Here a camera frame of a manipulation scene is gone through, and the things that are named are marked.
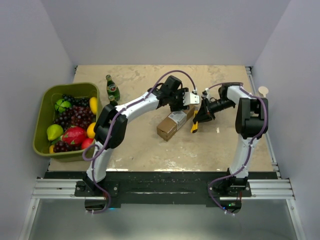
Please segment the yellow utility knife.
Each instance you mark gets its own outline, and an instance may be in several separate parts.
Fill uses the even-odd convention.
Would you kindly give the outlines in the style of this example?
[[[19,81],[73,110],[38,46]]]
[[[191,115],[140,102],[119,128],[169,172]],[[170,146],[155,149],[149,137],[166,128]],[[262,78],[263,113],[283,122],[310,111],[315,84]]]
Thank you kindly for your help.
[[[194,118],[196,117],[197,113],[198,113],[198,110],[194,110],[194,113],[193,113],[193,117],[194,117]],[[192,134],[194,134],[194,133],[196,133],[197,131],[198,131],[198,122],[196,121],[196,122],[193,122],[193,123],[192,123],[192,128],[191,128],[190,132],[191,132]]]

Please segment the brown cardboard express box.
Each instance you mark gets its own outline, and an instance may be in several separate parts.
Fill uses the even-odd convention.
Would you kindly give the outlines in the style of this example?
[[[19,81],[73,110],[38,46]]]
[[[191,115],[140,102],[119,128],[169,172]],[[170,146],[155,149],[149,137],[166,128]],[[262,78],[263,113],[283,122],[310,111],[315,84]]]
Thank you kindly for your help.
[[[189,109],[171,112],[156,127],[157,134],[166,142],[168,142],[177,131],[194,115],[195,106]]]

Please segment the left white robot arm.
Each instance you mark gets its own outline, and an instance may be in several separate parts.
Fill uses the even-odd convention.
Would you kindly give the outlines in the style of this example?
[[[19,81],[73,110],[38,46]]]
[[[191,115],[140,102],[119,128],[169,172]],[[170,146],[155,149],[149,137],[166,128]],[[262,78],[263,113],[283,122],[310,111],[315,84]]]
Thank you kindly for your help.
[[[101,181],[106,177],[106,167],[114,149],[123,142],[130,122],[166,105],[172,112],[189,109],[187,98],[192,92],[181,84],[181,80],[170,75],[165,82],[156,82],[140,97],[122,105],[109,104],[102,109],[94,127],[94,143],[82,154],[83,159],[90,162],[83,178],[88,193],[99,196],[103,192]]]

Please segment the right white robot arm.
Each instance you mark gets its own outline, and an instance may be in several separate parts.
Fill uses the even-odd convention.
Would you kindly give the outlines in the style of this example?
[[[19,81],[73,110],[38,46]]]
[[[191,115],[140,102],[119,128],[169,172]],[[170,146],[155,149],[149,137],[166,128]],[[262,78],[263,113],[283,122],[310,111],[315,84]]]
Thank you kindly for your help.
[[[196,124],[214,120],[215,113],[237,107],[235,130],[238,142],[233,163],[226,176],[210,183],[213,185],[215,182],[225,181],[222,185],[223,192],[233,197],[241,190],[240,183],[235,179],[245,180],[248,177],[252,153],[259,140],[268,131],[269,103],[267,98],[247,92],[240,82],[218,83],[216,86],[219,86],[219,99],[211,101],[209,89],[202,93],[201,106],[192,120],[191,132],[196,132]]]

